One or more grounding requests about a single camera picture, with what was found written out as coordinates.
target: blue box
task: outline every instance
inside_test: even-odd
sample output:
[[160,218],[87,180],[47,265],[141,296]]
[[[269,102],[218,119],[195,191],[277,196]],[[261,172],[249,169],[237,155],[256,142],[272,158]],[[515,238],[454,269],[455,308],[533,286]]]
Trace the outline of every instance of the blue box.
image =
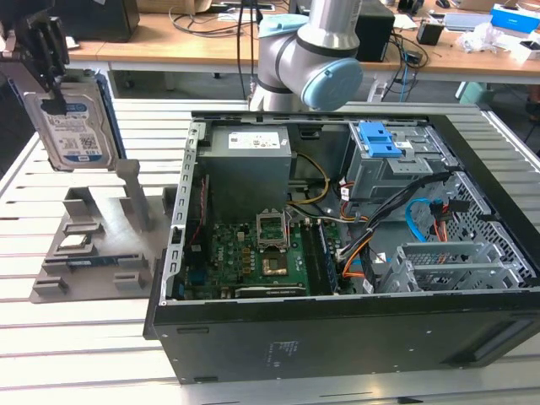
[[495,4],[491,9],[491,24],[508,30],[532,33],[540,24],[540,15],[533,11],[512,10]]

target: aluminum profile table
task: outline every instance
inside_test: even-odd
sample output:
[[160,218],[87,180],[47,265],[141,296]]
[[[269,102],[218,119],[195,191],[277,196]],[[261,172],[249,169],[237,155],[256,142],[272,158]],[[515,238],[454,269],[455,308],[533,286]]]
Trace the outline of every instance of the aluminum profile table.
[[[178,180],[193,110],[243,111],[239,101],[117,100],[127,156],[147,195]],[[446,113],[540,230],[536,157],[491,112],[465,105],[350,104],[343,111]],[[0,403],[160,401],[177,405],[540,403],[540,335],[487,368],[180,386],[158,341],[142,336],[147,300],[33,305],[34,278],[70,186],[122,195],[114,173],[54,173],[34,136],[0,182]]]

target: green circuit board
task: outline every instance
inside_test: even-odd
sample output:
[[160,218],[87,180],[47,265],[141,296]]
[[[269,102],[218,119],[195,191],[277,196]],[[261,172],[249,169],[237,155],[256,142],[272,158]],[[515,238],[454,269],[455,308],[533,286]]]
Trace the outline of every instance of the green circuit board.
[[[264,236],[277,239],[282,235],[279,222],[265,224]],[[186,288],[196,300],[224,298],[230,292],[248,287],[301,287],[310,295],[308,270],[302,246],[300,223],[291,223],[289,247],[286,250],[257,245],[257,225],[215,224],[212,232],[210,258],[206,271],[188,277]],[[338,227],[325,225],[327,247],[331,256],[341,245]]]
[[[244,234],[239,240],[239,232]],[[279,237],[275,229],[267,230],[267,235]],[[216,224],[212,240],[212,268],[208,275],[211,284],[233,286],[237,284],[301,284],[307,288],[304,251],[300,226],[291,224],[290,248],[286,252],[277,250],[260,251],[257,247],[257,227],[249,224]],[[263,272],[265,260],[278,268],[268,268]]]

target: power supply label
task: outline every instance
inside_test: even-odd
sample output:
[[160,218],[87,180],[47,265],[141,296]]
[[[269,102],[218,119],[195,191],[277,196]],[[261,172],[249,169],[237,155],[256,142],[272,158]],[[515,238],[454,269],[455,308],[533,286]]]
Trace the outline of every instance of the power supply label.
[[229,149],[280,149],[277,132],[232,132]]

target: motherboard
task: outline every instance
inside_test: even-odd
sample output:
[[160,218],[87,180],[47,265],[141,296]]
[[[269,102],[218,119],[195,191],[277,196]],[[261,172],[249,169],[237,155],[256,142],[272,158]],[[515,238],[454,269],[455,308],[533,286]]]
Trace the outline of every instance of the motherboard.
[[[219,300],[312,294],[308,268],[313,249],[305,249],[305,244],[312,243],[305,238],[312,227],[289,221],[282,228],[280,221],[271,220],[258,226],[257,222],[214,224],[209,261],[189,269],[186,295],[196,300]],[[338,227],[328,224],[323,235],[328,256],[333,257],[341,246]],[[268,245],[282,237],[284,245]],[[323,240],[317,236],[316,243]]]

